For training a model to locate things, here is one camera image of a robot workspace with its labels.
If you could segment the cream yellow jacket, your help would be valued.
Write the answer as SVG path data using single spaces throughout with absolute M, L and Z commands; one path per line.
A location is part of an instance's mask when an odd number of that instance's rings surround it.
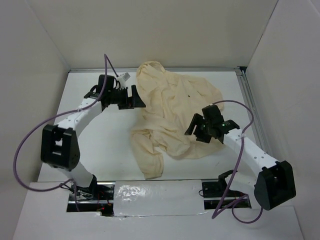
M 145 179 L 162 176 L 163 153 L 193 160 L 223 149 L 218 140 L 203 143 L 185 135 L 202 108 L 215 102 L 220 110 L 224 108 L 221 91 L 204 77 L 170 72 L 158 61 L 147 61 L 136 71 L 136 88 L 146 107 L 130 131 L 130 143 Z

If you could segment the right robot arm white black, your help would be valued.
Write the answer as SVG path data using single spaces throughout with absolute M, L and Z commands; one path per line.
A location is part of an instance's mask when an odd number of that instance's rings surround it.
M 245 135 L 233 120 L 225 120 L 218 106 L 208 105 L 202 114 L 194 114 L 185 135 L 195 135 L 196 140 L 209 143 L 216 139 L 246 163 L 254 177 L 239 173 L 235 168 L 219 176 L 218 190 L 223 196 L 234 191 L 245 193 L 255 208 L 270 211 L 296 196 L 293 168 L 286 160 L 278 161 L 268 155 Z

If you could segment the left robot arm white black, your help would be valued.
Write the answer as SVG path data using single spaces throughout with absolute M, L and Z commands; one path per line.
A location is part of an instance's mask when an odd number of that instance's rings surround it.
M 101 74 L 98 84 L 83 97 L 74 113 L 58 124 L 47 124 L 42 129 L 41 161 L 74 180 L 76 189 L 88 200 L 97 197 L 99 187 L 97 178 L 80 162 L 78 138 L 89 123 L 110 105 L 117 105 L 119 110 L 146 106 L 135 85 L 130 88 L 132 95 L 128 94 L 126 81 L 129 78 L 127 72 L 117 77 Z

